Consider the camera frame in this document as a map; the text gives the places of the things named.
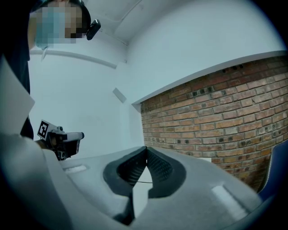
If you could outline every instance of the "white paper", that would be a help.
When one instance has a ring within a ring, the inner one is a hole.
[[[20,134],[34,103],[2,55],[0,58],[0,133]]]

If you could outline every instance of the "dark clothing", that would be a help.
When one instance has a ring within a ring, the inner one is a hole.
[[[28,70],[30,55],[27,30],[30,11],[37,0],[18,1],[17,3],[14,1],[5,2],[4,4],[7,4],[7,6],[2,9],[7,9],[13,15],[8,14],[6,20],[5,18],[1,19],[2,23],[5,24],[3,33],[1,33],[2,36],[5,36],[4,42],[1,41],[3,42],[2,51],[14,74],[30,94]],[[21,135],[31,139],[34,138],[33,129],[28,118],[22,128]]]

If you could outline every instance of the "wall trim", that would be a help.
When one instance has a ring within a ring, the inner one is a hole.
[[[42,50],[31,50],[30,55],[42,55],[43,51]],[[89,62],[94,62],[103,66],[107,66],[112,69],[116,69],[117,65],[101,60],[99,58],[95,57],[90,57],[87,55],[79,54],[79,53],[72,53],[72,52],[67,52],[67,51],[59,51],[59,50],[47,50],[46,55],[55,55],[55,56],[64,56],[64,57],[69,57],[69,58],[77,58]]]

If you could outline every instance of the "person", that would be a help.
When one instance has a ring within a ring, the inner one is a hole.
[[[5,22],[2,31],[9,31],[9,36],[1,36],[4,39],[2,54],[30,94],[29,51],[34,46],[45,50],[55,43],[66,43],[70,42],[70,39],[83,37],[91,24],[90,14],[79,0],[26,0],[16,3],[6,1],[4,4],[8,5],[3,9],[9,9],[14,17],[1,20],[2,23]],[[20,134],[34,138],[29,117]],[[47,148],[41,140],[36,142],[41,148]]]

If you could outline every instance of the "brick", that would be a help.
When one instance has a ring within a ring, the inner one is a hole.
[[[256,120],[255,114],[247,115],[243,119],[244,119],[244,123],[249,123],[249,122],[253,122]]]
[[[218,138],[218,143],[236,142],[244,139],[244,133]]]
[[[253,65],[250,68],[245,67],[244,70],[242,71],[243,75],[250,75],[250,74],[254,74],[254,73],[258,73],[260,71],[264,71],[267,70],[268,67],[267,65],[263,64],[263,65]]]
[[[216,106],[213,108],[215,113],[223,113],[231,110],[236,110],[241,108],[241,103],[240,102],[235,102],[235,103],[230,103],[227,105],[221,105],[221,106]]]
[[[172,128],[164,128],[164,132],[165,133],[175,132],[175,128],[174,127],[172,127]]]
[[[287,112],[278,113],[272,117],[272,122],[275,123],[277,121],[283,120],[284,118],[287,118]]]
[[[161,122],[160,127],[170,127],[170,126],[179,126],[179,121],[168,121],[168,122]]]
[[[253,105],[253,106],[249,106],[243,109],[238,109],[237,110],[237,114],[238,116],[244,116],[244,115],[248,115],[251,113],[257,113],[260,111],[260,106],[259,105]]]
[[[217,164],[217,163],[222,163],[222,162],[223,162],[223,159],[222,159],[222,158],[218,158],[218,157],[216,157],[216,158],[211,158],[211,162],[212,162],[212,163],[215,163],[215,164]]]
[[[262,120],[263,126],[269,125],[272,123],[272,119],[270,117]]]
[[[261,112],[257,113],[256,114],[256,119],[257,120],[263,119],[265,117],[270,117],[270,116],[272,116],[274,114],[275,114],[274,109],[268,109],[268,110],[261,111]]]
[[[279,82],[275,82],[275,83],[266,85],[266,86],[265,86],[265,91],[266,91],[266,92],[270,92],[270,91],[272,91],[272,90],[276,90],[276,89],[279,89],[279,88],[281,88]]]
[[[235,155],[242,155],[244,153],[243,149],[236,149],[236,150],[227,150],[227,151],[219,151],[216,153],[218,157],[225,157],[225,156],[235,156]]]
[[[182,94],[185,94],[185,93],[189,93],[189,92],[191,92],[191,88],[190,87],[186,87],[186,88],[184,88],[182,90],[170,93],[169,94],[169,98],[177,97],[179,95],[182,95]]]
[[[237,117],[237,112],[236,111],[223,113],[223,118],[224,119],[231,119],[231,118],[236,118],[236,117]]]
[[[202,124],[202,123],[209,123],[209,122],[219,121],[219,120],[222,120],[221,114],[195,118],[194,123],[195,124]]]
[[[271,93],[265,93],[252,98],[254,103],[260,103],[272,99]]]
[[[285,78],[286,78],[285,74],[278,74],[274,76],[275,81],[281,81],[281,80],[284,80]]]
[[[238,133],[238,127],[225,128],[224,131],[225,131],[225,135],[236,134]]]
[[[215,157],[216,153],[215,152],[203,152],[202,156],[203,157]]]
[[[256,96],[256,91],[254,89],[251,89],[248,91],[234,94],[233,99],[234,101],[238,101],[238,100],[243,100],[245,98],[253,97],[253,96]]]
[[[207,115],[212,115],[213,114],[213,109],[204,109],[204,110],[199,110],[198,111],[199,116],[207,116]]]
[[[199,105],[194,105],[194,106],[191,106],[190,109],[191,109],[191,111],[200,110],[200,109],[202,109],[202,106],[200,104]]]
[[[199,130],[200,130],[200,125],[175,127],[175,132],[194,132],[194,131],[199,131]]]
[[[194,138],[194,133],[181,133],[182,138]]]
[[[215,129],[214,124],[202,124],[201,125],[201,130],[213,130]]]
[[[216,138],[203,138],[203,144],[216,144],[217,139]]]
[[[188,106],[188,105],[191,105],[191,104],[195,104],[195,99],[194,98],[185,100],[183,102],[177,102],[177,103],[172,104],[170,106],[171,106],[171,109],[175,109],[175,108],[179,108],[179,107]]]
[[[271,153],[271,148],[261,150],[261,156],[266,156]]]
[[[196,137],[219,137],[224,135],[223,130],[202,131],[195,133]]]
[[[249,80],[250,80],[249,77],[245,76],[245,77],[241,77],[241,78],[238,78],[238,79],[235,79],[235,80],[228,81],[228,85],[229,85],[229,87],[242,85],[242,84],[248,82]]]
[[[276,106],[276,107],[274,108],[274,110],[275,110],[275,113],[280,113],[280,112],[282,112],[282,111],[283,111],[282,105]]]
[[[239,144],[240,147],[245,147],[245,146],[258,144],[261,141],[262,141],[261,137],[255,137],[255,138],[251,138],[251,139],[248,139],[248,140],[245,140],[245,141],[241,141],[238,144]]]
[[[274,82],[275,82],[275,80],[274,80],[273,77],[267,77],[267,78],[266,78],[266,81],[267,81],[268,84],[271,84],[271,83],[274,83]]]
[[[239,92],[248,90],[248,86],[247,84],[242,84],[242,85],[236,86],[236,89],[237,89],[237,92],[239,93]]]
[[[288,93],[288,86],[287,86],[287,87],[284,87],[284,88],[281,88],[281,89],[279,90],[279,93],[280,93],[280,95],[287,94],[287,93]]]
[[[253,160],[245,160],[245,161],[242,161],[241,166],[245,167],[245,166],[249,166],[251,164],[253,164]]]
[[[281,62],[274,62],[274,63],[268,63],[267,66],[270,69],[273,69],[273,68],[281,67],[283,66],[283,64]]]
[[[266,85],[266,84],[267,84],[266,79],[261,79],[261,80],[258,80],[258,81],[253,81],[253,82],[247,83],[249,89],[257,88],[257,87],[260,87],[260,86],[263,86],[263,85]]]
[[[153,142],[165,142],[165,138],[152,137],[151,140]]]
[[[222,145],[199,145],[196,146],[197,151],[219,151],[223,150]]]
[[[276,138],[276,144],[281,143],[283,141],[283,136]]]
[[[252,99],[248,98],[248,99],[241,100],[241,105],[242,105],[242,107],[247,107],[247,106],[253,105]]]
[[[254,122],[254,123],[250,123],[250,124],[244,124],[244,125],[241,125],[239,126],[238,130],[239,132],[246,132],[246,131],[250,131],[250,130],[253,130],[253,129],[256,129],[256,128],[261,128],[262,127],[262,122],[261,121],[257,121],[257,122]]]
[[[242,74],[239,71],[230,74],[230,78],[231,79],[238,78],[238,77],[241,77],[241,76],[242,76]]]
[[[194,91],[194,90],[205,88],[207,86],[207,82],[205,82],[205,81],[203,81],[203,82],[191,81],[190,86],[191,86],[191,90]]]
[[[228,149],[236,149],[236,148],[238,148],[237,142],[226,143],[226,144],[225,144],[225,149],[226,149],[226,150],[228,150]]]
[[[219,99],[219,104],[223,105],[223,104],[231,103],[232,101],[233,101],[232,96],[223,97]]]
[[[152,143],[152,142],[144,142],[144,144],[145,144],[146,146],[153,146],[153,143]]]
[[[239,160],[250,160],[260,156],[260,152],[244,154]]]
[[[185,139],[184,144],[189,144],[189,145],[201,145],[201,139]]]
[[[228,84],[227,82],[222,82],[222,83],[218,83],[213,85],[214,90],[221,90],[221,89],[225,89],[228,88]]]
[[[260,129],[256,130],[256,135],[262,135],[264,133],[268,133],[272,131],[272,125],[267,125],[265,127],[262,127]]]
[[[192,125],[192,124],[193,124],[192,120],[181,120],[180,121],[180,125],[183,125],[183,126]]]
[[[173,120],[182,120],[182,119],[188,119],[188,118],[193,118],[193,117],[198,117],[197,112],[188,112],[188,113],[182,113],[182,114],[176,114],[173,115]]]
[[[256,146],[249,146],[244,148],[244,153],[252,153],[256,151]]]
[[[186,94],[183,94],[181,96],[175,97],[175,101],[176,102],[181,102],[181,101],[184,101],[186,99],[187,99],[187,95]]]
[[[180,138],[181,134],[179,133],[161,133],[160,137],[167,137],[167,138]]]
[[[280,96],[280,90],[272,91],[271,94],[272,94],[272,98],[279,97]]]
[[[267,141],[267,142],[263,142],[263,143],[258,144],[256,149],[257,150],[266,149],[268,147],[275,145],[275,143],[276,143],[275,139]]]
[[[151,133],[151,137],[160,137],[160,133]]]
[[[285,102],[284,97],[278,97],[278,98],[275,98],[275,99],[269,101],[270,107],[274,107],[274,106],[280,105],[280,104],[282,104],[284,102]]]
[[[166,138],[165,139],[166,143],[171,143],[171,144],[175,144],[175,139],[174,138]]]
[[[152,127],[152,128],[159,128],[159,123],[151,124],[151,127]]]
[[[245,139],[249,139],[249,138],[252,138],[252,137],[256,137],[256,130],[252,130],[252,131],[249,131],[249,132],[245,133]]]
[[[214,107],[217,105],[218,105],[218,102],[216,100],[214,100],[214,101],[208,101],[208,102],[202,103],[201,107],[204,109],[204,108]]]
[[[162,133],[164,130],[162,128],[150,128],[149,131],[151,133]]]
[[[230,77],[228,75],[223,75],[223,74],[221,74],[220,76],[210,76],[209,84],[214,85],[220,82],[226,82],[229,80],[229,78]]]
[[[167,101],[168,99],[169,99],[169,95],[168,94],[165,94],[165,95],[160,97],[160,101],[161,102]]]
[[[173,120],[172,116],[164,117],[164,121],[172,121],[172,120]]]
[[[196,97],[195,100],[196,100],[196,103],[200,103],[200,102],[208,101],[210,100],[210,98],[208,95],[202,95],[202,96]]]
[[[263,163],[263,162],[268,162],[269,161],[269,156],[270,155],[266,155],[266,156],[263,156],[263,157],[256,158],[256,159],[254,159],[253,164],[260,164],[260,163]]]
[[[222,96],[224,96],[222,91],[217,91],[217,92],[213,92],[213,93],[210,94],[210,97],[212,99],[216,99],[216,98],[219,98],[219,97],[222,97]]]
[[[150,111],[150,114],[160,113],[160,112],[161,112],[161,109],[155,109],[155,110]]]
[[[181,149],[185,151],[194,151],[195,147],[194,146],[182,146]]]
[[[255,90],[256,90],[257,95],[265,93],[265,87],[264,86],[256,88]]]
[[[179,109],[177,109],[175,111],[176,111],[175,114],[177,114],[177,113],[188,113],[188,112],[190,112],[190,107],[189,106],[182,107],[182,108],[179,108]]]
[[[267,109],[270,108],[269,102],[264,102],[264,103],[261,103],[261,104],[259,104],[259,105],[260,105],[260,109],[261,109],[261,110],[267,110]]]
[[[241,167],[241,163],[237,162],[237,163],[232,163],[232,164],[218,164],[217,166],[219,166],[222,169],[239,168]]]
[[[287,130],[288,130],[288,127],[284,127],[284,128],[278,129],[277,131],[274,131],[272,133],[272,136],[273,137],[277,137],[279,135],[283,135],[283,134],[285,134],[287,132]]]
[[[225,90],[222,90],[222,93],[224,93],[225,95],[231,95],[234,93],[237,93],[236,88],[232,87],[232,88],[227,88]]]
[[[286,102],[286,103],[284,103],[284,104],[282,105],[282,109],[283,109],[283,110],[288,110],[288,102]]]
[[[242,123],[243,123],[242,118],[225,120],[225,121],[221,121],[221,122],[216,123],[216,128],[227,128],[227,127],[240,125]]]

